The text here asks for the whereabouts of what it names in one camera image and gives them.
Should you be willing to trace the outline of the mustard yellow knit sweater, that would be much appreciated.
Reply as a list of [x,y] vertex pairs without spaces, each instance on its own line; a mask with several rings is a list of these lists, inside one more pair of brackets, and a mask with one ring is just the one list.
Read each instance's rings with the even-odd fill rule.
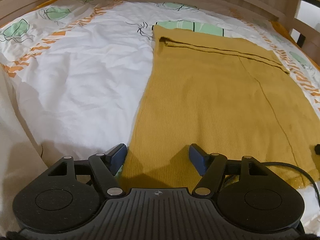
[[152,73],[120,185],[187,187],[188,148],[289,163],[319,180],[319,118],[274,52],[242,38],[154,26]]

